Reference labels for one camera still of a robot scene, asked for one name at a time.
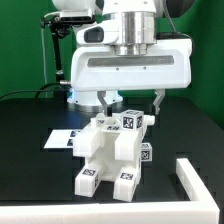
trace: gray cylindrical part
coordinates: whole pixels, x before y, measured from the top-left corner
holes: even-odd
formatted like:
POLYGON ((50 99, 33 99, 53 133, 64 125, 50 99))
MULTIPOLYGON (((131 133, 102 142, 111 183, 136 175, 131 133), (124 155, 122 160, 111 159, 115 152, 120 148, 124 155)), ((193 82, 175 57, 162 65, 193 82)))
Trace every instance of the gray cylindrical part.
POLYGON ((104 19, 119 24, 119 38, 114 44, 117 55, 146 54, 147 44, 156 43, 154 13, 122 12, 105 15, 104 19))

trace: white block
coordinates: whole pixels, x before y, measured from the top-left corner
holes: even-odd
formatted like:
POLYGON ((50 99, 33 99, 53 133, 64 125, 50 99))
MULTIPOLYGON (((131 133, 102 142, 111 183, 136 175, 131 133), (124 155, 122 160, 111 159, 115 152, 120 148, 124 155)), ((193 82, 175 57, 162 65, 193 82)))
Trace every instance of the white block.
POLYGON ((214 202, 202 180, 187 159, 177 159, 176 173, 191 201, 214 202))
POLYGON ((100 128, 88 125, 73 140, 73 156, 91 157, 100 144, 100 128))
POLYGON ((115 141, 115 160, 134 161, 141 148, 141 130, 122 132, 115 141))
POLYGON ((137 171, 134 168, 123 167, 114 183, 113 198, 131 202, 136 188, 137 171))
POLYGON ((139 155, 136 158, 136 171, 137 171, 137 175, 136 175, 136 185, 139 184, 140 180, 141 180, 141 167, 142 167, 142 161, 141 161, 141 151, 139 151, 139 155))
POLYGON ((152 161, 152 146, 149 142, 144 142, 141 145, 141 161, 152 161))
POLYGON ((103 172, 104 166, 99 163, 90 163, 84 166, 75 178, 75 194, 92 197, 101 182, 103 172))
POLYGON ((154 124, 155 124, 155 116, 144 115, 142 139, 145 136, 148 126, 152 126, 154 124))
POLYGON ((142 128, 144 113, 138 110, 126 110, 121 113, 121 128, 127 131, 136 131, 142 128))
POLYGON ((116 124, 116 125, 105 125, 102 128, 103 132, 114 132, 114 133, 120 133, 121 132, 121 127, 120 125, 116 124))

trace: cable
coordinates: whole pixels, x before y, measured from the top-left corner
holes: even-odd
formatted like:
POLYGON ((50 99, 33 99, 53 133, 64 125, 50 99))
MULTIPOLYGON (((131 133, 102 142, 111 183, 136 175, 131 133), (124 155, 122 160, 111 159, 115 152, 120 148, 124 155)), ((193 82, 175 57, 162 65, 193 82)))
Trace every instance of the cable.
POLYGON ((13 95, 13 94, 20 94, 20 93, 54 93, 54 92, 67 92, 69 91, 68 89, 54 89, 54 90, 20 90, 20 91, 14 91, 14 92, 10 92, 10 93, 7 93, 3 96, 0 97, 0 101, 3 100, 5 97, 7 96, 10 96, 10 95, 13 95))
POLYGON ((56 11, 56 12, 50 12, 50 13, 47 13, 47 14, 44 16, 44 18, 47 18, 48 16, 57 16, 57 15, 59 15, 59 12, 58 12, 58 11, 56 11))
MULTIPOLYGON (((45 89, 47 89, 48 87, 51 87, 51 86, 60 86, 60 83, 59 83, 59 82, 48 83, 48 84, 42 86, 42 87, 39 89, 39 91, 45 90, 45 89)), ((37 93, 35 94, 35 97, 34 97, 34 98, 37 99, 37 98, 39 97, 40 94, 41 94, 41 92, 37 92, 37 93)))
POLYGON ((43 66, 44 66, 44 83, 48 83, 47 77, 47 63, 46 63, 46 47, 45 47, 45 37, 44 28, 41 28, 41 40, 42 40, 42 51, 43 51, 43 66))
MULTIPOLYGON (((39 91, 41 91, 41 90, 45 90, 45 89, 47 89, 47 88, 49 88, 49 87, 51 87, 51 86, 60 86, 60 87, 61 87, 61 86, 68 86, 68 87, 70 87, 70 82, 63 80, 63 81, 61 81, 61 82, 52 82, 52 83, 48 83, 48 84, 42 86, 42 87, 39 89, 39 91)), ((39 96, 40 94, 41 94, 41 92, 37 92, 34 98, 38 98, 38 96, 39 96)))
POLYGON ((163 3, 163 10, 164 10, 164 15, 166 17, 166 20, 172 30, 172 33, 158 33, 157 34, 157 38, 158 39, 167 39, 167 38, 170 38, 170 39, 178 39, 180 37, 187 37, 191 40, 192 42, 192 53, 194 53, 195 51, 195 43, 194 43, 194 40, 191 36, 187 35, 187 34, 184 34, 184 33, 181 33, 181 32, 178 32, 173 24, 173 21, 170 17, 170 14, 169 14, 169 11, 168 11, 168 8, 167 8, 167 4, 166 4, 166 1, 167 0, 162 0, 162 3, 163 3))

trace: metal bracket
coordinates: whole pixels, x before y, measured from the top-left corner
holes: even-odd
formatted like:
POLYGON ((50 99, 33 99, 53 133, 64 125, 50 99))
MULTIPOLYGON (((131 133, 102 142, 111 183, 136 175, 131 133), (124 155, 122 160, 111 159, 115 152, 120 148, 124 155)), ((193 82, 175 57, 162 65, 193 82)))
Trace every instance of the metal bracket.
POLYGON ((165 97, 165 89, 157 89, 155 91, 156 93, 156 99, 154 100, 153 102, 153 106, 154 106, 154 109, 155 109, 155 115, 158 115, 159 114, 159 111, 160 111, 160 104, 161 102, 163 101, 163 98, 165 97))
POLYGON ((112 106, 107 104, 107 102, 104 99, 105 97, 106 97, 106 91, 97 91, 97 98, 103 106, 105 116, 111 116, 112 106))

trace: white block structure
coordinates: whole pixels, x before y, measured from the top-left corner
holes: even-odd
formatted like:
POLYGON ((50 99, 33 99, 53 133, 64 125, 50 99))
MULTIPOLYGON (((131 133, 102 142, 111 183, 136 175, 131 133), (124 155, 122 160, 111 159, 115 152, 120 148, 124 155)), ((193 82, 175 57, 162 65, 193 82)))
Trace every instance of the white block structure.
POLYGON ((131 202, 141 178, 142 139, 154 122, 154 116, 136 110, 92 118, 73 139, 73 155, 85 157, 75 194, 92 197, 100 181, 111 181, 113 198, 131 202))
POLYGON ((0 207, 4 224, 218 224, 219 208, 187 159, 176 173, 191 201, 0 207))

